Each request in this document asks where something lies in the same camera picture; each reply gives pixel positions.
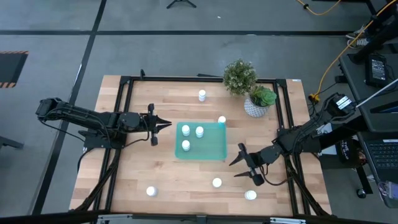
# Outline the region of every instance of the wooden table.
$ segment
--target wooden table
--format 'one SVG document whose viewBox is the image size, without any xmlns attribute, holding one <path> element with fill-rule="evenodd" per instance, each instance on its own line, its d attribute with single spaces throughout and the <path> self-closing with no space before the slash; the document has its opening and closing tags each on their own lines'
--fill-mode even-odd
<svg viewBox="0 0 398 224">
<path fill-rule="evenodd" d="M 104 76 L 95 110 L 113 111 L 120 76 Z M 272 89 L 271 84 L 264 86 Z M 308 110 L 300 80 L 287 80 L 295 125 L 309 120 Z M 198 100 L 198 91 L 206 90 L 206 101 Z M 279 91 L 284 120 L 287 114 L 283 92 Z M 233 177 L 248 170 L 241 161 L 228 164 L 238 155 L 238 143 L 245 143 L 249 152 L 256 152 L 271 145 L 279 127 L 277 111 L 271 106 L 267 115 L 252 118 L 243 108 L 243 97 L 230 96 L 222 83 L 201 82 L 145 82 L 136 81 L 130 111 L 145 113 L 149 103 L 155 104 L 155 113 L 174 125 L 163 129 L 159 145 L 137 142 L 123 149 L 119 163 L 112 201 L 112 212 L 164 213 L 208 215 L 283 215 L 291 216 L 292 208 L 288 185 L 278 187 L 263 184 L 256 187 L 247 177 Z M 181 161 L 175 157 L 176 124 L 180 121 L 217 122 L 219 116 L 227 121 L 228 156 L 225 161 Z M 146 137 L 146 133 L 130 134 L 127 142 Z M 103 161 L 104 149 L 95 149 L 81 162 L 80 171 L 70 208 L 76 208 L 96 185 Z M 318 203 L 331 212 L 319 161 L 311 154 L 301 154 L 305 183 Z M 211 182 L 221 178 L 223 185 L 216 189 Z M 269 166 L 267 178 L 280 182 L 286 178 L 282 157 Z M 156 197 L 146 195 L 146 188 L 155 186 Z M 100 208 L 104 208 L 107 186 L 103 191 Z M 257 199 L 244 198 L 247 190 L 255 190 Z M 302 200 L 296 186 L 298 208 L 302 212 Z"/>
</svg>

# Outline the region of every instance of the black floor line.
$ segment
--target black floor line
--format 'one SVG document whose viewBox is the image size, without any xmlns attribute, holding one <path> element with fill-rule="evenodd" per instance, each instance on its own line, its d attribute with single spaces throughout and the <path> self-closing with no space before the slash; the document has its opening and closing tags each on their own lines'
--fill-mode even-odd
<svg viewBox="0 0 398 224">
<path fill-rule="evenodd" d="M 299 35 L 336 36 L 350 30 L 0 30 L 0 35 Z"/>
<path fill-rule="evenodd" d="M 100 30 L 96 35 L 299 35 L 335 36 L 352 31 L 261 31 L 261 30 Z"/>
<path fill-rule="evenodd" d="M 98 27 L 100 25 L 101 18 L 104 13 L 105 5 L 106 5 L 106 0 L 102 0 L 101 4 L 99 5 L 99 9 L 98 9 L 98 13 L 97 13 L 97 16 L 95 19 L 93 30 L 91 31 L 90 38 L 88 39 L 88 42 L 87 42 L 85 53 L 83 54 L 83 59 L 81 60 L 81 64 L 80 64 L 81 67 L 76 76 L 76 80 L 75 80 L 75 84 L 73 85 L 72 92 L 70 93 L 68 102 L 72 105 L 74 105 L 76 102 L 76 99 L 77 99 L 77 96 L 79 93 L 79 89 L 81 86 L 81 82 L 83 81 L 83 77 L 84 77 L 84 74 L 86 71 L 88 59 L 90 57 L 90 53 L 91 53 L 91 50 L 94 45 L 95 32 L 98 30 Z M 63 131 L 66 131 L 68 129 L 68 125 L 69 125 L 68 122 L 61 121 L 60 129 Z M 46 168 L 45 175 L 44 175 L 42 184 L 40 186 L 39 193 L 37 195 L 37 200 L 36 200 L 33 210 L 32 210 L 33 215 L 39 215 L 42 213 L 42 209 L 43 209 L 43 206 L 45 203 L 45 198 L 47 197 L 47 193 L 49 192 L 51 180 L 54 175 L 55 168 L 57 166 L 58 158 L 61 153 L 62 144 L 63 144 L 64 140 L 65 140 L 65 133 L 58 132 L 57 136 L 55 137 L 53 146 L 51 148 L 52 153 L 50 156 L 50 161 Z"/>
<path fill-rule="evenodd" d="M 0 35 L 91 35 L 90 30 L 0 30 Z"/>
</svg>

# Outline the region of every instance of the gray floor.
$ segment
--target gray floor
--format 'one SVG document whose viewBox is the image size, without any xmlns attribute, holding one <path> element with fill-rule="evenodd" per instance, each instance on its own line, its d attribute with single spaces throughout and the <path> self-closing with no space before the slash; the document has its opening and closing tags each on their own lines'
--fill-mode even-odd
<svg viewBox="0 0 398 224">
<path fill-rule="evenodd" d="M 166 10 L 169 2 L 171 0 L 108 1 L 99 29 L 354 30 L 369 17 L 364 4 L 346 2 L 326 17 L 309 15 L 294 0 L 193 0 L 198 6 L 196 9 L 176 3 Z M 333 4 L 307 2 L 318 12 Z M 99 4 L 99 0 L 2 2 L 0 30 L 91 30 Z M 68 100 L 87 40 L 88 36 L 84 35 L 0 35 L 0 50 L 30 52 L 17 86 L 0 91 L 0 105 L 7 105 L 0 107 L 0 135 L 25 143 L 21 151 L 8 147 L 0 151 L 0 177 L 4 180 L 0 182 L 0 216 L 25 215 L 30 211 L 55 136 L 53 130 L 37 121 L 34 112 L 42 98 L 56 96 Z M 344 37 L 97 36 L 76 105 L 94 108 L 103 75 L 138 75 L 140 69 L 148 76 L 222 75 L 225 66 L 237 58 L 251 61 L 260 77 L 301 79 L 307 95 L 317 90 L 323 72 L 345 46 Z M 339 74 L 340 70 L 334 66 L 325 79 L 324 88 Z M 342 84 L 335 85 L 325 95 L 335 91 L 351 95 L 348 86 Z M 77 133 L 79 129 L 70 125 L 68 131 Z M 81 148 L 76 139 L 65 138 L 44 213 L 68 210 Z M 359 187 L 359 180 L 354 171 L 325 170 L 324 177 L 333 214 L 389 223 L 398 219 L 395 210 L 385 207 L 378 194 L 364 200 L 356 197 L 354 191 Z"/>
<path fill-rule="evenodd" d="M 193 0 L 196 9 L 171 1 L 109 2 L 100 30 L 354 30 L 369 19 L 365 4 L 346 2 L 326 16 L 313 19 L 295 0 Z M 333 2 L 311 2 L 323 12 Z"/>
<path fill-rule="evenodd" d="M 87 40 L 0 36 L 0 49 L 30 52 L 17 85 L 0 92 L 0 135 L 25 144 L 20 151 L 10 147 L 0 151 L 0 216 L 29 211 L 55 137 L 54 130 L 39 123 L 36 109 L 41 99 L 68 98 Z"/>
</svg>

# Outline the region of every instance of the green plant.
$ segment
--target green plant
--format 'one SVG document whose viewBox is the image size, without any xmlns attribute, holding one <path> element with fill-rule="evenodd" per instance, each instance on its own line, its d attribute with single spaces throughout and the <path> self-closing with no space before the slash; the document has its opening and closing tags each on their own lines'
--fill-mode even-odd
<svg viewBox="0 0 398 224">
<path fill-rule="evenodd" d="M 249 62 L 239 59 L 224 71 L 224 85 L 232 95 L 244 95 L 256 84 L 256 71 Z"/>
<path fill-rule="evenodd" d="M 269 106 L 274 105 L 276 100 L 276 93 L 264 86 L 255 86 L 249 94 L 251 101 L 256 106 Z"/>
</svg>

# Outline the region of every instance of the translucent green tray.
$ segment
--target translucent green tray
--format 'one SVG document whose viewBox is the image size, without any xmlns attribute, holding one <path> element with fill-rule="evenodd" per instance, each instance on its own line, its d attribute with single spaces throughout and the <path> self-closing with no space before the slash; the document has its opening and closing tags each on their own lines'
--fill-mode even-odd
<svg viewBox="0 0 398 224">
<path fill-rule="evenodd" d="M 190 135 L 182 134 L 182 126 L 188 125 Z M 203 127 L 203 137 L 197 138 L 197 127 Z M 177 124 L 175 141 L 175 156 L 179 159 L 194 160 L 224 160 L 226 159 L 226 128 L 220 123 L 194 123 L 179 122 Z M 182 141 L 188 140 L 191 148 L 185 152 L 182 149 Z"/>
</svg>

